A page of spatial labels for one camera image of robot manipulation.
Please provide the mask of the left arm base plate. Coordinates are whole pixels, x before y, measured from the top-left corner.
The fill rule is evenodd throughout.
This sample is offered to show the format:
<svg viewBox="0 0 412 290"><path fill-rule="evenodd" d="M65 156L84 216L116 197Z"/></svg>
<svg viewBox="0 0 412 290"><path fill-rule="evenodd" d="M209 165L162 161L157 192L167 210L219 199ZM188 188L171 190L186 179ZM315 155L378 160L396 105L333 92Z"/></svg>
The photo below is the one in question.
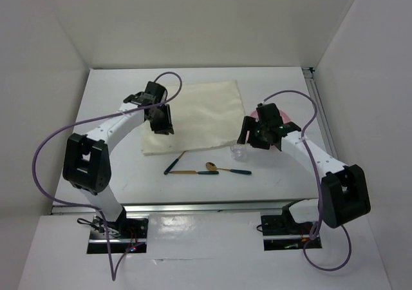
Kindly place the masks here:
<svg viewBox="0 0 412 290"><path fill-rule="evenodd" d="M103 255L108 253L106 232L100 217L94 216L93 220L79 218L79 224L90 226L88 247L86 253L89 255ZM122 254L128 250L131 254L147 252L147 218L132 218L126 223L126 227L116 230L109 227L109 241L113 254Z"/></svg>

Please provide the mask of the clear drinking glass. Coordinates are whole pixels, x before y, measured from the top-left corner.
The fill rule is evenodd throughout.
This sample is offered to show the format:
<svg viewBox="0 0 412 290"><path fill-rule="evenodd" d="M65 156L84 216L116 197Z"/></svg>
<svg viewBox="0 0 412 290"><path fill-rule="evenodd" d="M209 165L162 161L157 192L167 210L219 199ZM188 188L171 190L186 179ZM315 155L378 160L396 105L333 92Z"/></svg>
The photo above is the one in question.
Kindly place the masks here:
<svg viewBox="0 0 412 290"><path fill-rule="evenodd" d="M231 157L240 162L244 162L247 159L247 146L244 144L234 144L230 146Z"/></svg>

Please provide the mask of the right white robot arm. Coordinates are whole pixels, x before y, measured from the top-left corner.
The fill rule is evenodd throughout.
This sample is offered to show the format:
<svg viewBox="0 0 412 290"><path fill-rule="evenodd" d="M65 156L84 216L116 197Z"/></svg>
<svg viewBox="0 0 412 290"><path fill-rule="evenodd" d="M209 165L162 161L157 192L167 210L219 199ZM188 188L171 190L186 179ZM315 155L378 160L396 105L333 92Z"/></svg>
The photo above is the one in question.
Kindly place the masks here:
<svg viewBox="0 0 412 290"><path fill-rule="evenodd" d="M319 183L323 222L337 228L371 211L364 170L333 158L306 137L296 123L285 122L274 103L258 104L256 117L243 119L238 144L268 150L276 147L294 158Z"/></svg>

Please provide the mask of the cream cloth napkin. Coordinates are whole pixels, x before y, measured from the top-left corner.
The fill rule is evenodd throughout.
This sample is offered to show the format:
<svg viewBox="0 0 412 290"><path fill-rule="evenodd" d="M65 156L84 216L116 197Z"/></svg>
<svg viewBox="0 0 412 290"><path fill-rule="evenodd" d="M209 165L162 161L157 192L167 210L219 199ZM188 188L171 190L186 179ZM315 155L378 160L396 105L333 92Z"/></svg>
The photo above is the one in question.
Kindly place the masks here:
<svg viewBox="0 0 412 290"><path fill-rule="evenodd" d="M157 135L150 125L141 129L143 155L198 151L234 144L245 110L235 80L188 84L169 103L173 135Z"/></svg>

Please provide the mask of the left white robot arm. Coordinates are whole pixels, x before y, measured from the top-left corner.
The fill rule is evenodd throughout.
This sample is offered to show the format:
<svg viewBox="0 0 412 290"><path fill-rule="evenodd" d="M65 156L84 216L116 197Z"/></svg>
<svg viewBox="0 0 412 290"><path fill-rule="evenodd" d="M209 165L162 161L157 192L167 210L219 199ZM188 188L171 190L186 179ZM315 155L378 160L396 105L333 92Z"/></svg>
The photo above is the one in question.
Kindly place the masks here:
<svg viewBox="0 0 412 290"><path fill-rule="evenodd" d="M62 176L99 208L106 221L104 230L113 238L124 235L126 210L115 198L111 180L110 154L131 131L145 122L159 135L174 133L170 106L165 104L167 89L149 81L143 92L126 97L114 117L81 135L73 133L66 145Z"/></svg>

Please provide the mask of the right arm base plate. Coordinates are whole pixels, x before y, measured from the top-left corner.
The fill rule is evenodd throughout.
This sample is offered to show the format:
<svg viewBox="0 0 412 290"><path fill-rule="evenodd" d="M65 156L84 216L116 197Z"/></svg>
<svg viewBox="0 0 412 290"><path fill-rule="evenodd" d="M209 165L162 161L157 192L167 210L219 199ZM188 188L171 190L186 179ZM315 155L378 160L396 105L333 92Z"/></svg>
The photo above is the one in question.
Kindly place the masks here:
<svg viewBox="0 0 412 290"><path fill-rule="evenodd" d="M312 222L296 222L290 213L263 215L256 230L263 235L265 251L289 251L303 249L310 241Z"/></svg>

